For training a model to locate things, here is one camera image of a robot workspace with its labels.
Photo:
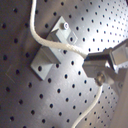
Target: pegboard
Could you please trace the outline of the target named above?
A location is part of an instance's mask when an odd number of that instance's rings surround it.
[[[82,58],[62,51],[44,81],[30,68],[41,47],[29,28],[31,0],[0,2],[0,127],[70,128],[93,102],[98,87],[82,69]],[[37,33],[46,38],[60,16],[87,53],[114,47],[128,37],[125,0],[38,0]],[[104,84],[95,108],[77,128],[108,128],[118,96]]]

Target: metal bracket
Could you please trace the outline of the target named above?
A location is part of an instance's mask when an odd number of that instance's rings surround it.
[[[47,36],[47,40],[67,44],[67,39],[70,34],[71,29],[69,28],[68,23],[64,20],[63,17],[60,17],[49,35]],[[42,46],[36,54],[34,60],[32,61],[31,68],[42,80],[45,80],[52,65],[60,64],[62,59],[63,55],[61,54],[59,49]]]

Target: pegboard hole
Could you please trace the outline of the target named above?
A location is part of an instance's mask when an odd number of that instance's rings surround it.
[[[29,24],[28,23],[25,23],[25,27],[28,28],[29,27]]]
[[[20,105],[23,104],[23,100],[22,100],[22,99],[19,100],[19,104],[20,104]]]
[[[87,118],[85,118],[84,120],[87,121]]]
[[[74,61],[71,61],[71,65],[74,65]]]
[[[62,116],[62,112],[59,112],[59,116]]]
[[[78,7],[77,6],[75,6],[75,9],[77,9]]]
[[[83,38],[83,42],[85,42],[85,38]]]
[[[46,122],[45,119],[42,119],[42,123],[45,124],[45,122]]]
[[[45,24],[45,28],[48,28],[49,27],[49,25],[48,24]]]
[[[81,75],[81,71],[78,71],[78,75]]]
[[[39,71],[39,72],[42,71],[42,67],[41,67],[41,66],[38,67],[38,71]]]
[[[58,93],[60,93],[60,92],[61,92],[61,89],[60,89],[60,88],[59,88],[59,89],[57,89],[57,92],[58,92]]]
[[[64,78],[65,78],[65,79],[67,79],[67,78],[68,78],[68,75],[67,75],[67,74],[65,74]]]
[[[69,119],[67,119],[67,123],[69,123],[70,122],[70,120]]]
[[[78,27],[78,26],[76,27],[76,30],[77,30],[77,31],[79,30],[79,27]]]
[[[89,91],[91,92],[92,91],[92,88],[90,88]]]
[[[87,31],[90,32],[90,28],[87,28]]]
[[[17,39],[17,38],[14,39],[14,43],[15,43],[15,44],[18,43],[18,39]]]
[[[75,84],[72,85],[72,88],[75,88]]]
[[[86,9],[86,12],[88,12],[88,9]]]
[[[84,17],[82,17],[81,20],[84,21]]]
[[[81,115],[81,114],[82,114],[82,112],[79,113],[79,115]]]
[[[85,100],[84,103],[87,103],[87,100]]]
[[[51,109],[53,108],[53,104],[50,104],[50,106],[49,106]]]
[[[36,10],[35,13],[38,14],[39,13],[39,10]]]
[[[72,18],[72,15],[69,15],[69,18]]]
[[[87,80],[85,80],[84,83],[86,84],[87,83]]]
[[[57,15],[57,12],[54,12],[53,15],[56,16]]]
[[[73,41],[73,38],[72,38],[72,37],[70,38],[70,41],[71,41],[71,42]]]
[[[89,48],[88,51],[91,52],[91,49]]]
[[[56,68],[59,68],[59,64],[56,64]]]
[[[3,60],[6,61],[8,59],[7,55],[3,55]]]
[[[32,87],[32,83],[31,83],[31,82],[28,83],[28,87],[29,87],[29,88]]]
[[[5,28],[7,27],[6,23],[2,23],[2,24],[1,24],[1,27],[2,27],[3,29],[5,29]]]
[[[10,88],[9,88],[9,87],[6,87],[6,91],[7,91],[7,92],[10,92]]]
[[[66,98],[65,100],[66,100],[66,102],[68,102],[69,101],[69,98]]]
[[[79,96],[81,96],[81,95],[82,95],[82,93],[80,92],[80,93],[79,93]]]
[[[25,56],[26,56],[26,58],[28,58],[28,57],[30,57],[30,54],[27,52],[27,53],[25,54]]]
[[[40,97],[40,99],[43,99],[43,94],[40,94],[39,97]]]
[[[48,79],[48,83],[51,83],[51,82],[52,82],[52,79],[51,79],[51,78],[49,78],[49,79]]]
[[[14,121],[14,116],[10,117],[10,121],[13,122]]]
[[[92,20],[92,23],[94,23],[94,20]]]
[[[63,53],[66,54],[67,53],[67,50],[64,50]]]
[[[61,2],[61,5],[64,6],[64,2]]]
[[[76,106],[75,105],[73,106],[73,109],[76,109]]]
[[[32,115],[34,115],[34,114],[35,114],[35,111],[34,111],[34,110],[32,110],[32,111],[31,111],[31,114],[32,114]]]
[[[20,71],[17,69],[16,70],[16,75],[19,75],[20,74]]]
[[[13,8],[13,12],[14,13],[17,13],[18,12],[18,9],[17,8]]]

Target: metal pegboard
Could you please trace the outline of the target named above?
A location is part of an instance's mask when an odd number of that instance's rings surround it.
[[[82,69],[82,58],[63,51],[45,81],[30,68],[40,45],[29,29],[31,0],[0,2],[0,127],[70,128],[93,102],[98,87]],[[113,47],[127,38],[128,9],[124,0],[38,0],[36,31],[46,38],[60,16],[87,52]],[[109,127],[118,96],[104,85],[95,108],[77,126]]]

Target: cable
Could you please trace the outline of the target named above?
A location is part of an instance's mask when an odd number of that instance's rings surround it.
[[[63,44],[63,43],[59,43],[59,42],[48,41],[48,40],[41,38],[36,33],[35,26],[34,26],[36,3],[37,3],[37,0],[32,0],[32,9],[31,9],[31,16],[30,16],[30,31],[31,31],[33,38],[41,45],[44,45],[47,47],[52,47],[52,48],[73,51],[73,52],[76,52],[79,55],[81,55],[83,58],[86,58],[87,55],[81,48],[79,48],[77,46],[70,45],[70,44]]]
[[[95,100],[93,101],[93,103],[82,113],[82,115],[80,115],[76,121],[74,122],[74,124],[72,125],[71,128],[75,128],[79,122],[95,107],[96,103],[98,102],[100,96],[101,96],[101,93],[102,93],[102,86],[99,87],[99,90],[98,90],[98,93],[96,95],[96,98]]]

